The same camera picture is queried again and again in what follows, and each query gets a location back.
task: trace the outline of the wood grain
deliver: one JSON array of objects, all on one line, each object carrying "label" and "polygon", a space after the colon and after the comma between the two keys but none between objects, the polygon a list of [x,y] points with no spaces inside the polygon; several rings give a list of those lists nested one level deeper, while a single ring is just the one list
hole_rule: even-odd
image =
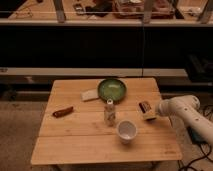
[{"label": "wood grain", "polygon": [[[32,164],[80,164],[179,160],[181,152],[175,133],[167,117],[144,121],[138,103],[148,101],[154,112],[161,100],[153,78],[120,79],[127,94],[116,104],[116,123],[131,120],[138,135],[128,147],[121,144],[116,125],[104,123],[104,105],[101,99],[81,100],[81,93],[97,88],[103,79],[58,80],[54,82]],[[73,106],[71,115],[54,118],[56,110]]]}]

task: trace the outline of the green bowl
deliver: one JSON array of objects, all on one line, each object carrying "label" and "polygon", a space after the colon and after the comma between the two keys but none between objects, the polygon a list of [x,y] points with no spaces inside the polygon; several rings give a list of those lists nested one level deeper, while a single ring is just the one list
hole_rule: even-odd
[{"label": "green bowl", "polygon": [[114,102],[120,101],[126,94],[125,84],[118,79],[105,79],[98,85],[98,95],[107,101],[112,99]]}]

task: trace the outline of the black cord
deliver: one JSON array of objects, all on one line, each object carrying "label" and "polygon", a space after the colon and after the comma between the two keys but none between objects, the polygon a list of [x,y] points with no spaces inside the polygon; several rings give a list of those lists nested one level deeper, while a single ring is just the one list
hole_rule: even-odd
[{"label": "black cord", "polygon": [[[208,147],[209,147],[209,153],[211,154],[211,152],[212,152],[212,146],[210,146],[209,144],[207,144],[207,145],[208,145]],[[201,152],[202,152],[204,155],[206,155],[206,153],[204,152],[204,150],[203,150],[203,148],[202,148],[202,145],[200,145],[199,147],[200,147]],[[213,163],[213,159],[209,158],[209,156],[206,156],[206,158],[207,158],[211,163]]]},{"label": "black cord", "polygon": [[188,171],[188,169],[191,169],[191,170],[194,170],[194,171],[198,171],[197,169],[195,169],[194,167],[192,167],[191,165],[199,160],[202,160],[202,159],[205,159],[205,158],[208,158],[208,156],[211,154],[212,152],[212,147],[209,146],[209,152],[206,154],[204,151],[203,151],[203,156],[197,158],[197,159],[194,159],[192,161],[190,161],[186,166],[182,166],[181,168],[178,169],[178,171]]},{"label": "black cord", "polygon": [[203,116],[209,117],[209,120],[211,120],[213,115],[213,105],[206,105],[203,107]]}]

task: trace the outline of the ceramic cup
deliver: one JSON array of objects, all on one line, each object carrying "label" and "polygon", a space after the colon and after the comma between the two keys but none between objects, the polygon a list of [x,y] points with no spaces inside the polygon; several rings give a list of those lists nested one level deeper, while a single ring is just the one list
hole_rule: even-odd
[{"label": "ceramic cup", "polygon": [[137,127],[131,121],[121,121],[117,125],[117,133],[123,144],[129,144],[137,135]]}]

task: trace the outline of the small white bottle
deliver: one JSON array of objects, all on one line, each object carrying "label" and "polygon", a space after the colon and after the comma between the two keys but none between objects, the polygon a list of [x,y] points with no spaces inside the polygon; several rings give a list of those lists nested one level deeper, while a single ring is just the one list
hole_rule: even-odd
[{"label": "small white bottle", "polygon": [[104,107],[104,121],[108,126],[113,126],[115,124],[115,105],[112,99],[108,99]]}]

